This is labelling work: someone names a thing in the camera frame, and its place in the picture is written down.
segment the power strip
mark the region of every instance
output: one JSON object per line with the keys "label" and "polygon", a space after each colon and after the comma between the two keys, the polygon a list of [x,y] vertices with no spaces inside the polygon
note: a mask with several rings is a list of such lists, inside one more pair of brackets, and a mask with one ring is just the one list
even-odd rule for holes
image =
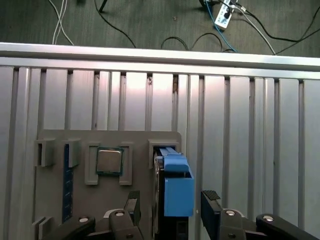
{"label": "power strip", "polygon": [[[224,0],[223,2],[228,6],[230,6],[230,3],[232,3],[230,0]],[[229,12],[229,8],[226,5],[224,5],[224,4],[221,5],[219,14],[216,17],[215,22],[214,22],[217,26],[219,26],[220,28],[223,28],[223,29],[226,29],[228,27],[232,13],[235,11],[234,9],[231,8],[230,15],[228,18],[226,18],[225,15],[228,14],[228,12]]]}

